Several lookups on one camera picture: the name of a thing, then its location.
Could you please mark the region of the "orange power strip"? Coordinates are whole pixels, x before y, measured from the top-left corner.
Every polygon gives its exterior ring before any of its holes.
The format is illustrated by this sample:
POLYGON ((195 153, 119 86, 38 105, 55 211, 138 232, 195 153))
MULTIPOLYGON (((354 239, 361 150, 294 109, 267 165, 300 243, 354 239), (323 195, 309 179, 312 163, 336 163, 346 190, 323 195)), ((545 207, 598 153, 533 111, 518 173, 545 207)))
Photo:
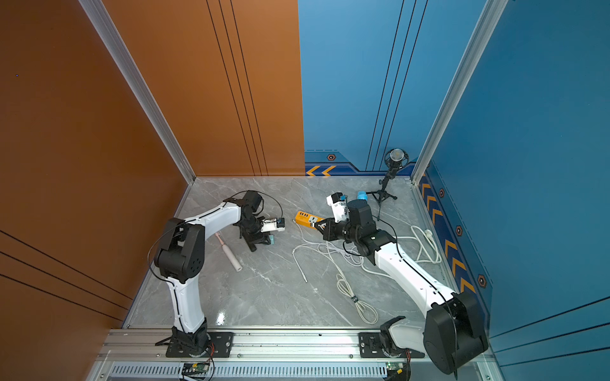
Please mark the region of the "orange power strip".
POLYGON ((295 216, 295 223, 304 227, 315 229, 315 224, 320 220, 320 217, 307 212, 298 211, 295 216))

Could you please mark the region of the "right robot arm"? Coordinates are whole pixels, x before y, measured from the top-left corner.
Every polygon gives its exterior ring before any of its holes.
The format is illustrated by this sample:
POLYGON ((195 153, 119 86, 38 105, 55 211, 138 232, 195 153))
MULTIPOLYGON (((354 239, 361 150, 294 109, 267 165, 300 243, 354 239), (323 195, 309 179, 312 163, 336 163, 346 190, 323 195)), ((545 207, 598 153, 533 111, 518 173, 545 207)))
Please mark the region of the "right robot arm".
POLYGON ((425 354, 444 374, 487 351, 489 341, 477 298, 470 292, 454 292, 417 264, 394 235, 376 226, 367 201, 349 201, 340 192, 327 197, 332 217, 316 222, 325 241, 353 243, 357 253, 387 273, 425 317, 423 328, 414 328, 399 316, 380 328, 381 348, 390 357, 409 350, 425 354))

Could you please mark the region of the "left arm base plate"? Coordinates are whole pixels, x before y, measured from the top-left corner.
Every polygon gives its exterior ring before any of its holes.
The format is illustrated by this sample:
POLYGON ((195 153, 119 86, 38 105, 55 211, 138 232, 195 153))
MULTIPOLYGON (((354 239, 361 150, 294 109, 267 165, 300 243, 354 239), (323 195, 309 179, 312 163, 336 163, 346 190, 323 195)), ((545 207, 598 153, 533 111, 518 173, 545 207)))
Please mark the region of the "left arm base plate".
POLYGON ((171 338, 165 356, 168 358, 229 358, 233 349, 233 332, 208 332, 203 341, 196 346, 189 346, 171 338))

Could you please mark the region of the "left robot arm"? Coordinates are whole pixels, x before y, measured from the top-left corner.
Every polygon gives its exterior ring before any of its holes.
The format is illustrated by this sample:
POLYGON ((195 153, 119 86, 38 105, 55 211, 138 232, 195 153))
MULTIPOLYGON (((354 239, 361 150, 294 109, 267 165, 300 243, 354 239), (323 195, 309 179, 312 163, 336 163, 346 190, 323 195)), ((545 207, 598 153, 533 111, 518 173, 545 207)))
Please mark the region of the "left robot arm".
POLYGON ((239 228, 251 252, 259 244, 271 245, 272 233, 285 230, 283 214, 264 217, 265 200, 256 190, 244 190, 221 201, 209 211, 187 219, 168 220, 165 231, 152 245, 157 279, 168 284, 174 309, 169 338, 157 342, 167 348, 166 357, 204 357, 214 355, 213 338, 208 334, 207 318, 200 302, 199 275, 205 262, 208 238, 227 226, 239 228))

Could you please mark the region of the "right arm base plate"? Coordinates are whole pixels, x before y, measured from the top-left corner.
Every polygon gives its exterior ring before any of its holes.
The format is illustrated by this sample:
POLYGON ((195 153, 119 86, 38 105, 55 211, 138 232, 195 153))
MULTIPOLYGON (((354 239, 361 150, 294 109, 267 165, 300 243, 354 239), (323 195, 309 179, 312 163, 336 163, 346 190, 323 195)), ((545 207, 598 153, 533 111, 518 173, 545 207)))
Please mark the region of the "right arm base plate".
POLYGON ((360 332, 357 335, 360 358, 363 359, 424 359, 426 355, 413 349, 387 349, 380 332, 360 332))

